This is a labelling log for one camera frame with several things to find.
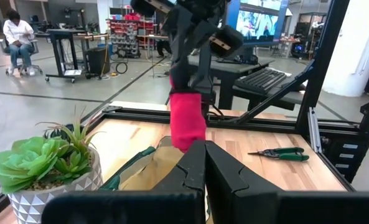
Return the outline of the red knit gardening glove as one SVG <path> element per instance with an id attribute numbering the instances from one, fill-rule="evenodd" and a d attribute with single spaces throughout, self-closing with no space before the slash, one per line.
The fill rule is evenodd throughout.
<path id="1" fill-rule="evenodd" d="M 205 140 L 206 122 L 202 116 L 202 96 L 188 86 L 188 76 L 170 74 L 170 132 L 172 145 L 186 153 L 196 140 Z"/>

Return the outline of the black keyboard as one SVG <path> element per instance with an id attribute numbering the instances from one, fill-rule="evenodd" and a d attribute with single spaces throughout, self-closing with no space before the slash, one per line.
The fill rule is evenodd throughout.
<path id="1" fill-rule="evenodd" d="M 264 68 L 235 80 L 234 85 L 261 94 L 268 93 L 287 78 L 284 72 Z"/>

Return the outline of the dark computer desk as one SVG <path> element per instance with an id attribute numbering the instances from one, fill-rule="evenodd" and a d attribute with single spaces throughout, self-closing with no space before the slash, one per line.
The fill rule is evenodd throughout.
<path id="1" fill-rule="evenodd" d="M 239 97 L 248 100 L 248 109 L 251 110 L 259 103 L 267 99 L 280 90 L 285 83 L 289 83 L 294 76 L 305 68 L 304 64 L 296 63 L 293 60 L 283 58 L 261 57 L 259 65 L 219 63 L 211 61 L 210 74 L 213 78 L 220 80 L 220 92 L 218 96 L 218 107 L 224 110 L 230 110 L 233 106 L 233 98 Z M 262 68 L 276 69 L 281 72 L 288 72 L 289 77 L 283 80 L 278 86 L 270 89 L 263 95 L 258 92 L 242 89 L 234 85 L 235 80 L 261 70 Z"/>

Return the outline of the silver aluminium bar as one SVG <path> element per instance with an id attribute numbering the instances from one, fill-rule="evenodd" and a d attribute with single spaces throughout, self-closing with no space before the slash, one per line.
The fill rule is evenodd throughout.
<path id="1" fill-rule="evenodd" d="M 320 140 L 319 124 L 318 119 L 313 107 L 309 107 L 307 112 L 308 127 L 309 127 L 309 138 L 311 142 L 311 148 L 316 153 L 322 153 L 322 145 Z"/>

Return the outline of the black rolling cart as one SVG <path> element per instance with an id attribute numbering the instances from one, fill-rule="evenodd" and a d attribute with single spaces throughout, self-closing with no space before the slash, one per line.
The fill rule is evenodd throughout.
<path id="1" fill-rule="evenodd" d="M 36 34 L 36 37 L 44 37 L 52 44 L 57 74 L 46 74 L 45 81 L 50 78 L 66 78 L 75 83 L 75 77 L 80 77 L 88 71 L 86 51 L 89 48 L 86 33 L 76 29 L 48 29 L 44 34 Z M 77 56 L 75 41 L 80 41 L 82 59 Z"/>

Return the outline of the succulent in white patterned pot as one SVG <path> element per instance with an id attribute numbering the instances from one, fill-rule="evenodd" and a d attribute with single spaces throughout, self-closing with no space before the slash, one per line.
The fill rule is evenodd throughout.
<path id="1" fill-rule="evenodd" d="M 1 191 L 17 224 L 41 224 L 46 204 L 71 191 L 103 185 L 101 161 L 86 124 L 48 122 L 43 136 L 14 141 L 0 152 Z"/>

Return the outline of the beige green-trimmed gardening bag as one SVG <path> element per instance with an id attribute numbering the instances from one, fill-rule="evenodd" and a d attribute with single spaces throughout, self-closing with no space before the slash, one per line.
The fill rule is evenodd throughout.
<path id="1" fill-rule="evenodd" d="M 169 136 L 137 153 L 101 186 L 119 192 L 104 224 L 212 224 L 206 158 L 203 141 L 183 153 Z"/>

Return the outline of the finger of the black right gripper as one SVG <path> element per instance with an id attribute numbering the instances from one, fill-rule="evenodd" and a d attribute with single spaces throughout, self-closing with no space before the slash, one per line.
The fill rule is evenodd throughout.
<path id="1" fill-rule="evenodd" d="M 199 65 L 195 75 L 195 79 L 191 83 L 191 87 L 199 92 L 212 92 L 213 82 L 210 77 L 211 51 L 209 46 L 200 48 Z"/>
<path id="2" fill-rule="evenodd" d="M 169 80 L 171 92 L 197 92 L 190 85 L 188 55 L 194 48 L 192 15 L 169 15 L 168 37 L 172 50 Z"/>

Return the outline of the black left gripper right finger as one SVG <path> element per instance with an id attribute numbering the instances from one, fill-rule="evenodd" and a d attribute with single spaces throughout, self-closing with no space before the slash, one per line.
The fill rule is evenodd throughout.
<path id="1" fill-rule="evenodd" d="M 215 143 L 205 147 L 214 224 L 369 224 L 369 192 L 285 191 Z"/>

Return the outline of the black bin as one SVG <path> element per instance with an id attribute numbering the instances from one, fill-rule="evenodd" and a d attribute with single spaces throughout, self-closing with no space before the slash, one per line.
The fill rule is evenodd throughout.
<path id="1" fill-rule="evenodd" d="M 110 71 L 110 58 L 105 47 L 97 47 L 86 51 L 88 71 L 92 74 L 104 75 Z"/>

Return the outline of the shelf with red bins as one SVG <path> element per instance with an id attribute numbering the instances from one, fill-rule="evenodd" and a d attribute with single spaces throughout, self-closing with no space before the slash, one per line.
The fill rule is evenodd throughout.
<path id="1" fill-rule="evenodd" d="M 134 12 L 125 16 L 115 14 L 106 20 L 109 28 L 111 54 L 120 58 L 140 58 L 141 49 L 148 49 L 149 38 L 155 34 L 156 23 Z"/>

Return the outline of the person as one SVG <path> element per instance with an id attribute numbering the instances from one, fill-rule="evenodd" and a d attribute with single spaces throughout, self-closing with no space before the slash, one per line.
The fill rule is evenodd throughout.
<path id="1" fill-rule="evenodd" d="M 35 71 L 29 53 L 32 52 L 31 40 L 34 39 L 34 30 L 28 22 L 21 19 L 16 10 L 10 9 L 6 15 L 8 20 L 4 22 L 3 34 L 10 49 L 11 64 L 8 73 L 10 75 L 14 73 L 14 69 L 17 67 L 17 56 L 21 54 L 30 76 L 33 76 Z"/>

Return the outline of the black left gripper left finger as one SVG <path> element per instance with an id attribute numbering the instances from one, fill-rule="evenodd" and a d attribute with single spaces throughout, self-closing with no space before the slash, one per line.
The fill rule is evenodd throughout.
<path id="1" fill-rule="evenodd" d="M 170 140 L 137 153 L 98 190 L 48 202 L 42 224 L 205 224 L 205 143 Z"/>

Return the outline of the large display screen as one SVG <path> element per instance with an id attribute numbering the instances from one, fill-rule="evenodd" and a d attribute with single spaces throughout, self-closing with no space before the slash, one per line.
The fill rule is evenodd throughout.
<path id="1" fill-rule="evenodd" d="M 269 46 L 279 43 L 289 0 L 231 0 L 225 24 L 237 30 L 243 44 Z"/>

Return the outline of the black aluminium table frame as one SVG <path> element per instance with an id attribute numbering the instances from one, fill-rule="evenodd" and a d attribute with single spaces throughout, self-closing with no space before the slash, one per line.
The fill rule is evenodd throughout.
<path id="1" fill-rule="evenodd" d="M 205 140 L 196 141 L 203 141 L 205 145 L 215 143 L 285 191 L 356 192 L 331 159 L 311 148 L 307 119 L 309 107 L 315 108 L 317 103 L 349 1 L 332 0 L 315 58 L 288 85 L 252 110 L 240 116 L 231 111 L 209 113 L 202 97 L 202 116 L 207 128 Z M 199 55 L 200 48 L 188 55 L 190 86 L 198 70 Z M 318 122 L 321 142 L 328 139 L 332 147 L 345 142 L 369 142 L 369 104 L 366 109 L 367 116 L 359 126 Z M 100 156 L 103 184 L 137 153 L 157 147 L 163 137 L 171 139 L 170 104 L 163 110 L 111 105 L 93 117 L 88 133 L 93 136 L 91 142 Z M 309 159 L 298 162 L 248 154 L 282 147 L 301 147 Z M 4 194 L 0 196 L 0 219 L 17 224 Z"/>

